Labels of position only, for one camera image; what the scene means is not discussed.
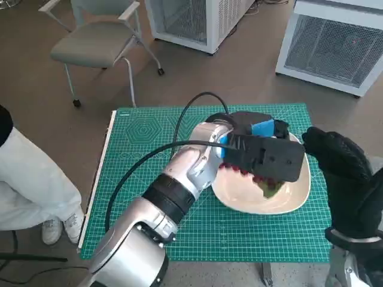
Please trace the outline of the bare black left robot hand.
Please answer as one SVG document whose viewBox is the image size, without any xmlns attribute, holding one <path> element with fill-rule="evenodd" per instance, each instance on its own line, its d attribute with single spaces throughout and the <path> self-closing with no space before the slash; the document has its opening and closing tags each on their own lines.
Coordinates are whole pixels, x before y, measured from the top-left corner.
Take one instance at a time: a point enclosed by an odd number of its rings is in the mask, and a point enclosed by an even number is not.
<svg viewBox="0 0 383 287">
<path fill-rule="evenodd" d="M 269 114 L 239 111 L 230 114 L 234 132 L 242 135 L 289 139 L 288 123 L 276 120 Z"/>
</svg>

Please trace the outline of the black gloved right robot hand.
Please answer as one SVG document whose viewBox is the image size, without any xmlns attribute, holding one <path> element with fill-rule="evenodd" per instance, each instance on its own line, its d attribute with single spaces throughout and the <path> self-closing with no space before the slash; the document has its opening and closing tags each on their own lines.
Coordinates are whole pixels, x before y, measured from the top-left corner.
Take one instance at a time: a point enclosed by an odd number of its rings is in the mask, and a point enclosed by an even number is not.
<svg viewBox="0 0 383 287">
<path fill-rule="evenodd" d="M 353 239 L 382 237 L 382 170 L 373 173 L 364 151 L 337 132 L 310 127 L 302 139 L 326 180 L 332 228 Z"/>
</svg>

